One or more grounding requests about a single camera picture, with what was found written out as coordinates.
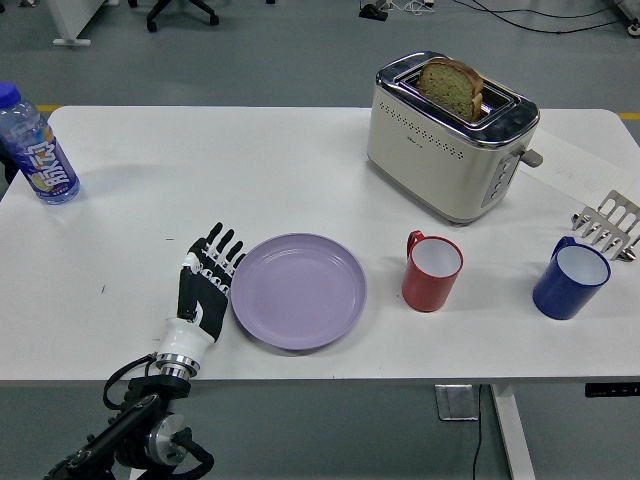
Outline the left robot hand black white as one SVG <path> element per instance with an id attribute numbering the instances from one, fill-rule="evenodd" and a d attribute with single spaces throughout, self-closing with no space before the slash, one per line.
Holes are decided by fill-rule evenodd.
<path id="1" fill-rule="evenodd" d="M 225 231 L 220 222 L 190 247 L 180 271 L 177 313 L 167 321 L 159 348 L 159 368 L 200 368 L 204 353 L 221 334 L 232 278 L 244 258 L 242 248 L 234 231 Z"/>

